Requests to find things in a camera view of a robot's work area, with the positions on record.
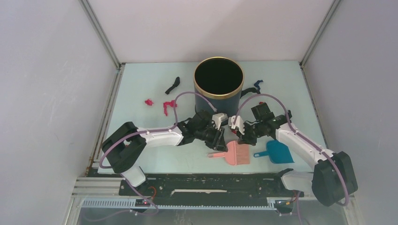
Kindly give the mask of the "pink hand brush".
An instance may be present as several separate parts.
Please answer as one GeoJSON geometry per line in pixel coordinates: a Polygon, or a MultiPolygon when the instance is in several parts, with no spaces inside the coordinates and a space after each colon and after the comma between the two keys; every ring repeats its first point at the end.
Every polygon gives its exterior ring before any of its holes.
{"type": "Polygon", "coordinates": [[[248,144],[239,144],[237,141],[227,143],[226,152],[210,153],[208,158],[224,158],[229,165],[250,164],[250,148],[248,144]]]}

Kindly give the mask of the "blue dustpan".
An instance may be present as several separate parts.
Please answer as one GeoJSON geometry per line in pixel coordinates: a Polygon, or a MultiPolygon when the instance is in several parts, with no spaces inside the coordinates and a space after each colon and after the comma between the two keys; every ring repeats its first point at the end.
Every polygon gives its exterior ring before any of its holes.
{"type": "Polygon", "coordinates": [[[266,150],[254,153],[255,158],[269,157],[273,164],[292,164],[295,163],[289,148],[277,141],[272,140],[266,143],[266,150]]]}

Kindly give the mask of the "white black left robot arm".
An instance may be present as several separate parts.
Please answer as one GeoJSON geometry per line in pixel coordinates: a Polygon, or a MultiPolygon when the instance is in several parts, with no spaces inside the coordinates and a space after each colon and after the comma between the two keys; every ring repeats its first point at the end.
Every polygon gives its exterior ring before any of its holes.
{"type": "Polygon", "coordinates": [[[135,194],[143,195],[148,191],[147,177],[136,161],[145,148],[183,146],[201,140],[210,149],[227,151],[222,127],[227,120],[225,113],[211,115],[201,110],[173,127],[149,130],[138,128],[131,121],[126,122],[102,143],[104,154],[100,162],[107,159],[108,167],[122,175],[135,194]]]}

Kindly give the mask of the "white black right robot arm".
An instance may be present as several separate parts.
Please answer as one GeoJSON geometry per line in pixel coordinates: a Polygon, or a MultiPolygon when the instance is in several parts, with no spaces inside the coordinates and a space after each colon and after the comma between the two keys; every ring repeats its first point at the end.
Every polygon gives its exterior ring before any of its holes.
{"type": "Polygon", "coordinates": [[[313,194],[324,206],[346,200],[358,190],[350,156],[334,152],[315,143],[291,122],[291,112],[275,116],[266,103],[252,108],[255,122],[244,122],[239,115],[229,118],[239,144],[256,145],[258,138],[269,136],[297,154],[311,168],[298,172],[291,168],[277,174],[273,190],[279,196],[291,190],[313,194]]]}

